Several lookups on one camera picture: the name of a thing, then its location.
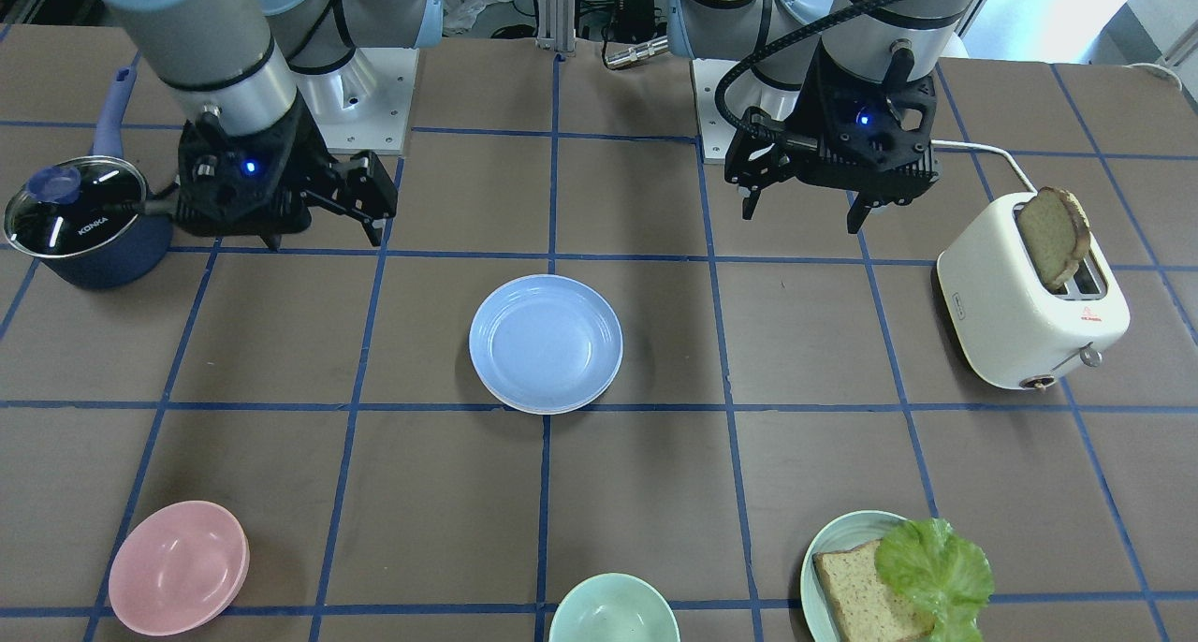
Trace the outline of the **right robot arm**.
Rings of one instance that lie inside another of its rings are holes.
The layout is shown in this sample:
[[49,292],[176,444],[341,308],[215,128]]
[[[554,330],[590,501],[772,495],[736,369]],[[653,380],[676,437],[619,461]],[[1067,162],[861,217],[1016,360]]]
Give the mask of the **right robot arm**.
[[149,214],[278,249],[321,208],[381,246],[411,96],[369,53],[436,46],[444,0],[101,1],[183,109],[177,189]]

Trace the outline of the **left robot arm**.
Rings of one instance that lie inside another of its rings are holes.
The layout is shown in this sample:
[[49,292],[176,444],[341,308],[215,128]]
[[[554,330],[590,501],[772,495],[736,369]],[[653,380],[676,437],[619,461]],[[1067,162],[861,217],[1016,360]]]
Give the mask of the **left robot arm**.
[[851,234],[927,193],[942,174],[932,72],[972,2],[670,0],[670,52],[730,62],[710,96],[744,219],[791,178],[851,190]]

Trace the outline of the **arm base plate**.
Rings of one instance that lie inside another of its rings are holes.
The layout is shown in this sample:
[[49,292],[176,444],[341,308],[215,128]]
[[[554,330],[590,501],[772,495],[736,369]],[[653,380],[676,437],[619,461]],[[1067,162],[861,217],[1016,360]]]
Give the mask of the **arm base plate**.
[[[694,108],[697,114],[703,160],[708,165],[724,164],[731,140],[736,138],[736,127],[724,119],[715,105],[716,84],[734,65],[727,59],[692,60]],[[797,89],[770,86],[749,71],[732,83],[724,99],[738,117],[743,116],[749,105],[756,105],[769,113],[772,119],[783,121],[795,109],[799,95]]]
[[415,49],[359,49],[339,69],[294,72],[331,153],[405,153],[419,57]]

